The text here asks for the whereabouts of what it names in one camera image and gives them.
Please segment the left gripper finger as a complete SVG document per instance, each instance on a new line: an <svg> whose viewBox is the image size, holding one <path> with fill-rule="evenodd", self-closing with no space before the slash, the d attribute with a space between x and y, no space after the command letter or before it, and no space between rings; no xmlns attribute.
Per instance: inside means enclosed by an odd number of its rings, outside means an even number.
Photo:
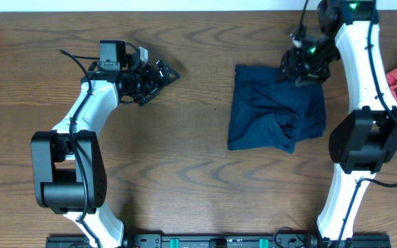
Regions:
<svg viewBox="0 0 397 248"><path fill-rule="evenodd" d="M138 102L139 106L144 106L153 99L155 99L160 94L160 90L154 91L152 94L148 94L147 96L143 96L142 99Z"/></svg>
<svg viewBox="0 0 397 248"><path fill-rule="evenodd" d="M169 85L180 79L180 74L172 69L168 64L164 61L159 60L156 62L156 66L159 72L159 78L161 80L162 85Z"/></svg>

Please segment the navy blue shorts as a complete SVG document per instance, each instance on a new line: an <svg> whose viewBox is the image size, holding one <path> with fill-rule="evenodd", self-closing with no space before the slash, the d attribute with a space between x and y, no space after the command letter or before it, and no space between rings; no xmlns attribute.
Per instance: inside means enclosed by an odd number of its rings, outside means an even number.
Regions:
<svg viewBox="0 0 397 248"><path fill-rule="evenodd" d="M327 126L321 85L276 82L278 68L237 65L227 148L273 147L293 154L296 144L319 138Z"/></svg>

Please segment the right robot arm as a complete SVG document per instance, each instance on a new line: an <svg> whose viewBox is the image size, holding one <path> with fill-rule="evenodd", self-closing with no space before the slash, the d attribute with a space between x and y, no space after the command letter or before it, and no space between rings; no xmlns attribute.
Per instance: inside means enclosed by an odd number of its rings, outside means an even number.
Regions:
<svg viewBox="0 0 397 248"><path fill-rule="evenodd" d="M329 64L341 60L349 113L329 137L334 175L316 232L274 234L274 242L278 247L389 247L386 234L353 230L367 187L397 150L397 102L380 55L376 2L322 0L317 10L322 37L308 39L299 25L276 80L297 87L321 84L330 76Z"/></svg>

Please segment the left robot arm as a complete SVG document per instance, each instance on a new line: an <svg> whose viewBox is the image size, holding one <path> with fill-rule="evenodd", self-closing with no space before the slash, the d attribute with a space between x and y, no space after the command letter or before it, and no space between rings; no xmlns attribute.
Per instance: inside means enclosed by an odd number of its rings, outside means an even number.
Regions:
<svg viewBox="0 0 397 248"><path fill-rule="evenodd" d="M144 106L180 74L148 51L125 41L102 40L99 56L82 67L81 93L66 116L50 131L32 136L35 198L40 207L71 220L80 236L50 236L46 247L131 247L125 224L106 203L107 175L99 135L120 105Z"/></svg>

